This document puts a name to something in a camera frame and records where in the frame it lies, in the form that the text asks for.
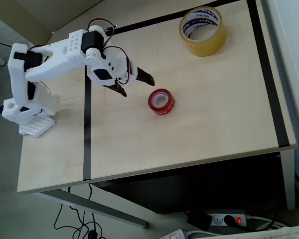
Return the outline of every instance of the clear packing tape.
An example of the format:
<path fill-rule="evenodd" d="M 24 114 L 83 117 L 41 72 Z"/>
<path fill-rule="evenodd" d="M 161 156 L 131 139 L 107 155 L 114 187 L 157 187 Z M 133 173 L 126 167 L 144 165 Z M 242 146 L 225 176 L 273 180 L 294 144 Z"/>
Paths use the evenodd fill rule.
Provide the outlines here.
<path fill-rule="evenodd" d="M 191 33 L 207 24 L 217 26 L 214 34 L 206 40 L 192 40 Z M 216 53 L 226 41 L 227 33 L 220 12 L 212 7 L 197 7 L 187 13 L 179 24 L 179 34 L 187 50 L 195 56 L 210 56 Z"/>

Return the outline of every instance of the black tape line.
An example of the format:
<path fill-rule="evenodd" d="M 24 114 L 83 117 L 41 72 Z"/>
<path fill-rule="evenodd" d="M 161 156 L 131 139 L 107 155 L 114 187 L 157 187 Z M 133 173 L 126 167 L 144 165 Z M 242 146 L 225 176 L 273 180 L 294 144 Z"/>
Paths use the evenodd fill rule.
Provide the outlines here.
<path fill-rule="evenodd" d="M 83 181 L 91 179 L 91 103 L 91 80 L 85 66 Z"/>
<path fill-rule="evenodd" d="M 261 28 L 260 20 L 259 20 L 256 0 L 247 0 L 247 4 L 248 4 L 249 14 L 251 18 L 251 23 L 254 30 L 261 69 L 263 71 L 263 76 L 265 80 L 270 109 L 274 120 L 278 145 L 279 148 L 290 146 L 287 131 L 286 131 L 286 126 L 284 122 L 284 117 L 281 111 L 277 89 L 276 89 L 273 73 L 270 66 L 265 39 Z"/>
<path fill-rule="evenodd" d="M 239 1 L 239 0 L 217 0 L 217 1 L 212 1 L 210 3 L 204 4 L 204 5 L 201 5 L 201 6 L 218 7 L 218 6 L 225 5 L 225 4 L 232 3 L 232 2 L 236 2 L 236 1 Z M 168 14 L 168 15 L 165 15 L 165 16 L 159 16 L 159 17 L 152 18 L 152 19 L 149 19 L 149 20 L 137 22 L 137 23 L 134 23 L 134 24 L 131 24 L 131 25 L 119 27 L 119 28 L 115 29 L 114 35 L 120 34 L 120 33 L 123 33 L 123 32 L 127 32 L 127 31 L 133 31 L 135 29 L 139 29 L 139 28 L 146 27 L 146 26 L 151 26 L 151 25 L 158 24 L 158 23 L 161 23 L 161 22 L 174 20 L 174 19 L 185 16 L 186 13 L 188 13 L 189 11 L 193 10 L 194 8 L 201 7 L 201 6 L 196 6 L 196 7 L 189 8 L 189 9 L 186 9 L 186 10 L 183 10 L 183 11 L 178 11 L 178 12 L 175 12 L 175 13 L 171 13 L 171 14 Z"/>

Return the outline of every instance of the table top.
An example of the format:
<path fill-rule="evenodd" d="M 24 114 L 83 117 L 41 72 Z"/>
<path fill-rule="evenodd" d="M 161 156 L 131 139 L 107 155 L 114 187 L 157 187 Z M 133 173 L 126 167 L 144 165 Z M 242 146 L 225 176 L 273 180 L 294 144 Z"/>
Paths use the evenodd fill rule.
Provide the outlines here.
<path fill-rule="evenodd" d="M 113 1 L 100 2 L 96 11 L 119 26 L 211 2 L 133 5 L 136 0 L 128 0 L 125 5 L 134 7 L 122 4 L 109 11 Z M 18 191 L 40 192 L 295 148 L 261 2 L 239 0 L 216 8 L 227 40 L 212 56 L 196 57 L 186 50 L 178 33 L 181 18 L 112 37 L 114 45 L 153 76 L 155 87 L 127 84 L 124 98 L 86 81 L 84 67 L 46 81 L 60 96 L 56 125 L 39 138 L 23 137 Z M 174 109 L 164 116 L 148 107 L 149 95 L 159 88 L 175 98 Z"/>

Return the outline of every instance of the wall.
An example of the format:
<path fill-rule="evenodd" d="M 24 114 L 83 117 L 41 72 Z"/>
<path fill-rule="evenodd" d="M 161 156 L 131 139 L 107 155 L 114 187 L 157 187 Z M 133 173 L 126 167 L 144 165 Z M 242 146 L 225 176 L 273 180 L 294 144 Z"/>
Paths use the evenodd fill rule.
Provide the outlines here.
<path fill-rule="evenodd" d="M 16 0 L 53 32 L 100 0 Z"/>
<path fill-rule="evenodd" d="M 263 0 L 263 4 L 296 133 L 299 175 L 299 0 Z"/>
<path fill-rule="evenodd" d="M 8 25 L 6 25 L 1 20 L 0 20 L 0 42 L 10 45 L 10 46 L 16 42 L 29 45 L 28 40 L 26 40 L 24 37 L 22 37 L 20 34 L 18 34 L 13 29 L 11 29 Z M 0 57 L 1 58 L 3 58 L 4 60 L 7 60 L 9 58 L 10 52 L 11 52 L 10 47 L 0 45 Z"/>
<path fill-rule="evenodd" d="M 51 35 L 51 31 L 15 0 L 0 0 L 0 20 L 35 45 L 44 45 Z"/>

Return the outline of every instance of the white robotic arm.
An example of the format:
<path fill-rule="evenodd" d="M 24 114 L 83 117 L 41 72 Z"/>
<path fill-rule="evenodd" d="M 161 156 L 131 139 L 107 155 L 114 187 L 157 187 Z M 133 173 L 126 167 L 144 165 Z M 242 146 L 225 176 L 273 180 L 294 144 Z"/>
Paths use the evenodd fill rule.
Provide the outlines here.
<path fill-rule="evenodd" d="M 121 84 L 140 80 L 154 85 L 151 75 L 138 68 L 121 48 L 109 41 L 104 29 L 93 25 L 89 32 L 77 30 L 69 38 L 33 48 L 15 43 L 8 69 L 13 98 L 3 103 L 2 116 L 20 125 L 20 134 L 40 136 L 55 124 L 57 96 L 40 83 L 86 65 L 87 76 L 96 85 L 127 96 Z M 49 57 L 42 63 L 42 57 Z"/>

